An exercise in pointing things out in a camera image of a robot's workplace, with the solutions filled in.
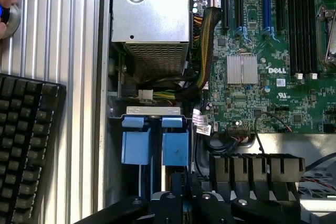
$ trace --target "blue pcie slot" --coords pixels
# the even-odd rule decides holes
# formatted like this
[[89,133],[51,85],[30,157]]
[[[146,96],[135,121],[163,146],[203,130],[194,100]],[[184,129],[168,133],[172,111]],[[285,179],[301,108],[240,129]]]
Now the blue pcie slot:
[[274,40],[280,42],[275,38],[274,26],[271,22],[271,0],[262,0],[263,11],[264,11],[264,29],[262,34],[265,36],[272,37]]

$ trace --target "screw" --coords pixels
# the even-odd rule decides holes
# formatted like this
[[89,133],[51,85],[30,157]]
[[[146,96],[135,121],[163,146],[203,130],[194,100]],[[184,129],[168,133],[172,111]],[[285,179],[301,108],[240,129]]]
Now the screw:
[[243,205],[243,206],[246,206],[248,204],[248,202],[246,200],[244,200],[244,199],[240,199],[238,201],[238,203],[241,204],[241,205]]
[[203,194],[203,199],[210,199],[211,198],[211,196],[209,195],[209,194]]

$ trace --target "blue object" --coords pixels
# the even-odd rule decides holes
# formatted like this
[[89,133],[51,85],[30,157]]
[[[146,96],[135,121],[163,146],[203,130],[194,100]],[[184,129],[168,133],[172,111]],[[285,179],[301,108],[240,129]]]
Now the blue object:
[[182,128],[183,121],[181,116],[164,116],[162,117],[163,128]]
[[163,165],[188,166],[189,131],[185,133],[163,133]]
[[123,132],[121,163],[147,165],[152,157],[149,128],[147,132]]
[[246,39],[248,42],[252,42],[248,37],[247,37],[247,27],[246,26],[239,26],[236,29],[236,34],[239,36],[243,36],[244,39]]
[[262,10],[264,11],[264,29],[262,31],[262,34],[272,37],[273,40],[280,42],[280,40],[275,38],[275,30],[274,26],[272,26],[271,0],[262,0],[262,5]]
[[125,116],[121,125],[128,128],[143,128],[144,117],[141,116]]

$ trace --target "expansion slot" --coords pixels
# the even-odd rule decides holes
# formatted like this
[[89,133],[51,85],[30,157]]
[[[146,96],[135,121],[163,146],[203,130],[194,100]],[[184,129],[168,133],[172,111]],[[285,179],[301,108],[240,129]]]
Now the expansion slot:
[[222,29],[230,29],[230,0],[222,0]]
[[317,40],[314,0],[288,0],[290,71],[297,79],[316,79]]
[[271,0],[262,0],[262,7],[264,11],[264,29],[262,34],[280,42],[275,38],[274,26],[272,26],[271,22]]
[[244,26],[244,0],[236,0],[236,34],[243,36],[246,40],[251,40],[247,37],[247,27]]
[[285,0],[276,0],[277,5],[277,31],[285,28]]

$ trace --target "pcie slot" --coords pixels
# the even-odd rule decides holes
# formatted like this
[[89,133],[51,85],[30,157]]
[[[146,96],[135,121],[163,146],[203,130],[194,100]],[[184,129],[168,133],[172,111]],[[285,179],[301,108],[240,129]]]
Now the pcie slot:
[[274,26],[271,24],[271,0],[262,0],[262,7],[264,11],[264,29],[262,34],[272,37],[274,40],[279,41],[275,38]]
[[230,29],[230,0],[222,0],[222,29]]
[[244,0],[236,0],[236,34],[243,36],[246,40],[251,41],[247,37],[247,27],[244,26]]
[[276,0],[277,6],[277,30],[282,31],[285,28],[285,0]]

